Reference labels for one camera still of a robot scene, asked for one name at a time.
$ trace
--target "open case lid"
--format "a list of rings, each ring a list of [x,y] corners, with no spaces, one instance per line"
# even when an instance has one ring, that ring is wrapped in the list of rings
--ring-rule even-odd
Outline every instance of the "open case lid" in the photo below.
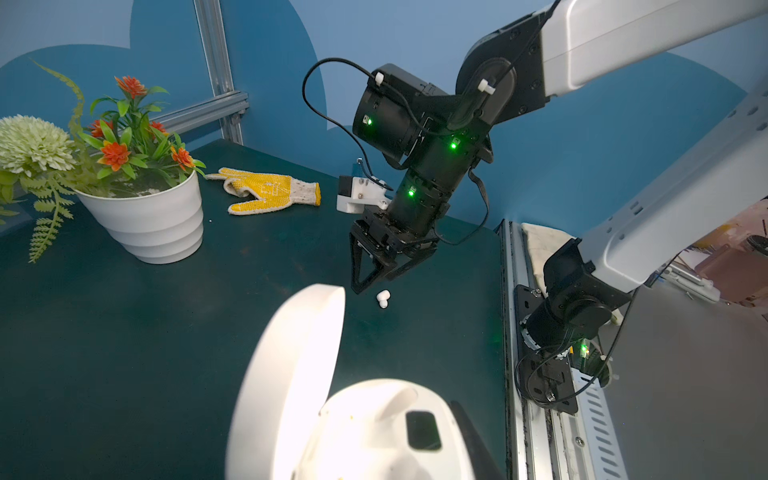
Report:
[[[266,326],[232,416],[228,480],[291,478],[328,398],[344,300],[340,286],[308,286],[290,297]]]

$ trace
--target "rubber-dotted glove palm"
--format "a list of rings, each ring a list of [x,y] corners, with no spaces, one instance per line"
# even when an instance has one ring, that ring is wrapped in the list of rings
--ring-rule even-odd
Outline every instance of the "rubber-dotted glove palm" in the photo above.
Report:
[[[265,214],[293,204],[320,205],[320,185],[308,184],[288,175],[255,174],[225,167],[220,168],[218,174],[205,177],[208,180],[224,180],[224,190],[236,197],[253,195],[256,198],[230,205],[227,211],[233,215]]]

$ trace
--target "orange flower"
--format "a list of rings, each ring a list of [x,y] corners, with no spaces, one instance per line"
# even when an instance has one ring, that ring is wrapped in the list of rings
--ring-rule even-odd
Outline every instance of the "orange flower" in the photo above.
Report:
[[[189,167],[189,168],[194,167],[194,164],[192,163],[194,159],[192,158],[192,156],[188,151],[184,150],[183,148],[179,148],[179,151],[177,153],[173,145],[170,146],[170,151],[173,152],[171,156],[174,159],[174,161],[177,164],[179,164],[179,167],[181,167],[181,170],[187,171],[187,169],[184,167]]]
[[[114,125],[112,122],[106,120],[104,122],[109,125],[109,128],[114,130]],[[101,131],[101,124],[99,123],[99,120],[96,120],[91,124],[91,136],[93,138],[104,138],[104,132]]]
[[[168,132],[166,132],[166,131],[165,131],[165,127],[163,127],[163,124],[162,124],[162,123],[160,123],[159,121],[153,121],[153,122],[152,122],[152,124],[151,124],[151,126],[152,126],[152,127],[155,127],[155,128],[156,128],[156,129],[158,129],[158,130],[159,130],[161,133],[165,134],[165,136],[166,136],[166,137],[168,136]],[[151,134],[152,134],[152,136],[154,137],[154,132],[152,131],[152,129],[150,128],[150,129],[148,129],[148,130],[149,130],[149,133],[151,133]]]
[[[159,121],[153,121],[152,126],[158,129],[159,131],[163,132],[164,134],[168,133],[165,131],[165,127],[163,127],[163,124]]]
[[[104,156],[98,160],[98,163],[112,166],[112,171],[115,172],[120,170],[120,167],[128,162],[128,155],[131,154],[125,144],[119,144],[117,142],[112,143],[109,141],[104,142],[104,147],[101,149],[101,153],[104,154]]]
[[[145,86],[143,86],[141,82],[135,77],[123,77],[122,80],[115,77],[114,79],[118,81],[118,85],[123,89],[125,93],[131,95],[131,98],[136,98],[147,94],[147,89]]]

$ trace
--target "white flower pot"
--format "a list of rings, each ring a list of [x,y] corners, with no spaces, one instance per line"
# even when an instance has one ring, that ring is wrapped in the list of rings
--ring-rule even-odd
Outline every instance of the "white flower pot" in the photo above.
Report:
[[[79,191],[78,197],[142,262],[177,262],[203,243],[203,205],[194,172],[182,184],[146,197],[104,198]]]

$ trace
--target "dark green table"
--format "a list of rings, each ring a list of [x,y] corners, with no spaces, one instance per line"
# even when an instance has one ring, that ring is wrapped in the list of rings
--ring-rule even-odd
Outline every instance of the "dark green table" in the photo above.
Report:
[[[202,247],[171,265],[136,260],[82,207],[36,265],[31,227],[0,237],[0,478],[221,478],[243,374],[280,304],[313,283],[346,288],[331,393],[391,377],[458,400],[505,458],[501,264],[483,230],[401,279],[349,289],[349,226],[337,180],[217,141],[222,166],[318,181],[320,207],[252,217],[201,181]],[[457,237],[468,225],[441,223]],[[389,308],[375,295],[392,292]]]

